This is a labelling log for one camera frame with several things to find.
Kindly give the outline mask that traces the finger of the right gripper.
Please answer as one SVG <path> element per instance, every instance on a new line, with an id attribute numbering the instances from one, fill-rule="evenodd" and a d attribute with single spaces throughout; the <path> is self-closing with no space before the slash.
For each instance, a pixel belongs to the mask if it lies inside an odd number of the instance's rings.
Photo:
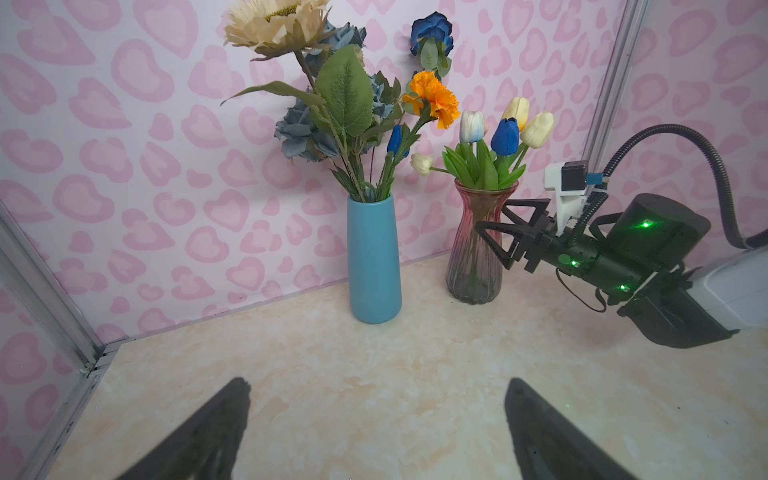
<path id="1" fill-rule="evenodd" d="M 502 208 L 502 214 L 512 224 L 536 224 L 542 217 L 548 217 L 549 198 L 510 199 Z"/>
<path id="2" fill-rule="evenodd" d="M 527 223 L 478 221 L 474 230 L 506 270 L 519 262 L 525 264 L 525 270 L 536 270 L 539 266 L 541 253 L 536 250 L 541 239 L 540 228 Z"/>

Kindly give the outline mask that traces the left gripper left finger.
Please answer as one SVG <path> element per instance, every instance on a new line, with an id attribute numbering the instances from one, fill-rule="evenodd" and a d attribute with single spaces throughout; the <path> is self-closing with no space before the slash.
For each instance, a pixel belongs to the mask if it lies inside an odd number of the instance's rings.
<path id="1" fill-rule="evenodd" d="M 236 377 L 122 479 L 230 479 L 247 427 L 250 385 Z"/>

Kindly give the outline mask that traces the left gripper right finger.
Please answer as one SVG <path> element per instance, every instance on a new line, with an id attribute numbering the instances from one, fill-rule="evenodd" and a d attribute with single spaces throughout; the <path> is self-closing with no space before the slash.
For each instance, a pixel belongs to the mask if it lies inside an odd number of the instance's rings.
<path id="1" fill-rule="evenodd" d="M 524 380 L 510 381 L 504 409 L 524 480 L 635 478 Z"/>

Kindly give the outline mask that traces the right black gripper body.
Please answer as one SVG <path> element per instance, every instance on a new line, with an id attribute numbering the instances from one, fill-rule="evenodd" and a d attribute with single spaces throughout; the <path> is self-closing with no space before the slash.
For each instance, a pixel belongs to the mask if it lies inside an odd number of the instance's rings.
<path id="1" fill-rule="evenodd" d="M 526 268 L 544 261 L 604 293 L 621 317 L 650 341 L 687 349 L 726 340 L 723 326 L 691 296 L 685 257 L 709 232 L 710 221 L 656 194 L 636 196 L 625 211 L 595 218 L 586 234 L 556 233 L 552 218 L 537 213 L 521 234 Z"/>

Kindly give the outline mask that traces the red glass vase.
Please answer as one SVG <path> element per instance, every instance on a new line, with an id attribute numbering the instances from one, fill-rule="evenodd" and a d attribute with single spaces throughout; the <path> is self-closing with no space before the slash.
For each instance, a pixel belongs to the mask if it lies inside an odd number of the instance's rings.
<path id="1" fill-rule="evenodd" d="M 455 181 L 463 210 L 448 262 L 446 285 L 463 303 L 489 303 L 501 291 L 502 264 L 474 227 L 477 221 L 498 222 L 502 207 L 518 185 L 515 182 L 505 190 L 487 191 L 470 189 Z"/>

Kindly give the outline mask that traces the dark blue tulip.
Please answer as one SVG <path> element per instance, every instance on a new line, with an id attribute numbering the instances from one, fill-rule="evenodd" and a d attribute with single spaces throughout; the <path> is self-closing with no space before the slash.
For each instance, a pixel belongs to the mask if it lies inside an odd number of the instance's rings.
<path id="1" fill-rule="evenodd" d="M 494 165 L 497 173 L 497 190 L 508 187 L 519 145 L 520 129 L 517 119 L 503 118 L 491 139 L 491 150 L 496 154 Z"/>
<path id="2" fill-rule="evenodd" d="M 408 125 L 397 124 L 394 126 L 389 142 L 387 144 L 387 154 L 385 156 L 384 167 L 380 175 L 380 180 L 376 189 L 376 200 L 386 200 L 391 195 L 392 184 L 394 183 L 395 169 L 399 163 L 408 156 L 410 149 L 403 149 L 406 140 L 410 135 Z"/>

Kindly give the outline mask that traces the white tulip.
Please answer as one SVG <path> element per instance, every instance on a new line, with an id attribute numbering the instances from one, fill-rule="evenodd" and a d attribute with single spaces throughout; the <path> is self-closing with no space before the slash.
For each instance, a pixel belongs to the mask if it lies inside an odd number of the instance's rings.
<path id="1" fill-rule="evenodd" d="M 516 183 L 525 172 L 526 166 L 523 164 L 523 159 L 528 150 L 541 148 L 549 140 L 554 125 L 554 114 L 544 111 L 536 115 L 524 128 L 519 153 L 514 162 L 514 169 L 511 171 L 512 183 Z"/>

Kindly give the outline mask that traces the yellow tulip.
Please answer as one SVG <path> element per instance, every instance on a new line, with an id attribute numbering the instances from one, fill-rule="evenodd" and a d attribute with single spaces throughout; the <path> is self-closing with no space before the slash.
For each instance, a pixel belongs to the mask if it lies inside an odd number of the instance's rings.
<path id="1" fill-rule="evenodd" d="M 525 97 L 513 98 L 505 108 L 502 118 L 504 120 L 514 119 L 517 122 L 520 131 L 526 127 L 529 119 L 530 102 Z"/>

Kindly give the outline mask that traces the light blue tulip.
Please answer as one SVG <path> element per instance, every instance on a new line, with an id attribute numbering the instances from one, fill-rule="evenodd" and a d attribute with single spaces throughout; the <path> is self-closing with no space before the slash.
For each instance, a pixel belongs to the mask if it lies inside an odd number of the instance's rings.
<path id="1" fill-rule="evenodd" d="M 475 154 L 474 145 L 484 138 L 485 117 L 480 111 L 465 110 L 460 119 L 459 145 L 457 151 L 461 154 L 467 165 L 468 177 L 472 185 L 464 183 L 465 186 L 475 188 L 479 186 L 480 181 L 480 163 Z"/>

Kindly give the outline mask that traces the cream pink tulip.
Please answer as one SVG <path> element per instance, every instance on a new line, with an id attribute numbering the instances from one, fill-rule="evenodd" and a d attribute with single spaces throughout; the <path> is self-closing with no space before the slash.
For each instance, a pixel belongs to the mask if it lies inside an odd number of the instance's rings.
<path id="1" fill-rule="evenodd" d="M 428 177 L 433 172 L 439 172 L 452 176 L 455 182 L 458 181 L 458 177 L 454 172 L 447 168 L 439 167 L 432 156 L 415 153 L 410 157 L 410 165 L 422 177 Z"/>

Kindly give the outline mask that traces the teal ceramic vase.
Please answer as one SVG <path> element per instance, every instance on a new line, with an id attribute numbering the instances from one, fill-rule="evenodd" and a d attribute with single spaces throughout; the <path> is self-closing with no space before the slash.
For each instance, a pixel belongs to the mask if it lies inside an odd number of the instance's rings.
<path id="1" fill-rule="evenodd" d="M 394 319 L 402 308 L 394 200 L 347 200 L 347 258 L 352 314 L 366 324 Z"/>

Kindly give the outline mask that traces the orange carnation stem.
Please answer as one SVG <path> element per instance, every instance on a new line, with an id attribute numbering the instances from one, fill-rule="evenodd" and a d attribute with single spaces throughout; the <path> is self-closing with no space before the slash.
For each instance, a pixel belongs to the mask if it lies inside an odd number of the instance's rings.
<path id="1" fill-rule="evenodd" d="M 448 130 L 459 118 L 459 102 L 455 94 L 449 90 L 432 71 L 423 71 L 414 75 L 401 103 L 408 112 L 417 117 L 403 149 L 410 149 L 420 138 L 419 131 L 429 123 L 436 122 L 439 130 Z M 371 197 L 376 200 L 375 185 Z"/>

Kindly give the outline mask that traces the cream sunflower stem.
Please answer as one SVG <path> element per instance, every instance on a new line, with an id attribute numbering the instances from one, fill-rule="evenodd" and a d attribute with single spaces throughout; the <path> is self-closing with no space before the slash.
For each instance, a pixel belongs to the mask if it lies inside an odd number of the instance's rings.
<path id="1" fill-rule="evenodd" d="M 332 35 L 326 29 L 329 13 L 326 1 L 239 1 L 233 5 L 227 12 L 225 43 L 252 51 L 255 62 L 291 54 L 309 82 L 307 91 L 272 81 L 234 96 L 267 92 L 304 103 L 313 124 L 330 135 L 336 147 L 335 156 L 342 165 L 334 168 L 335 178 L 353 200 L 365 202 L 372 189 L 364 185 L 360 156 L 366 143 L 363 134 L 374 123 L 374 92 L 361 48 L 352 44 L 330 52 L 316 75 L 306 59 L 308 52 L 332 50 L 323 42 Z"/>

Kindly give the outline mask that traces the blue rose stem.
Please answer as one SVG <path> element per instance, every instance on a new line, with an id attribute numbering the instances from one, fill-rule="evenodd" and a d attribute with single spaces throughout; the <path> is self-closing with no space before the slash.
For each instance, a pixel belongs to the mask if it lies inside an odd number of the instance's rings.
<path id="1" fill-rule="evenodd" d="M 453 48 L 453 24 L 444 14 L 435 11 L 412 23 L 410 53 L 419 59 L 424 70 L 432 71 L 439 80 L 450 72 Z"/>

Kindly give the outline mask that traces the dusty blue rose bouquet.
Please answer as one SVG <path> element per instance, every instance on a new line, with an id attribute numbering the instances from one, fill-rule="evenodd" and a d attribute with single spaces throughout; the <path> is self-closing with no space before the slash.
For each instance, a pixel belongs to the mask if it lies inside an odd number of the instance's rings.
<path id="1" fill-rule="evenodd" d="M 329 161 L 349 197 L 375 203 L 390 197 L 403 158 L 402 85 L 383 72 L 365 73 L 365 28 L 324 24 L 322 36 L 293 52 L 308 80 L 275 127 L 283 155 Z"/>

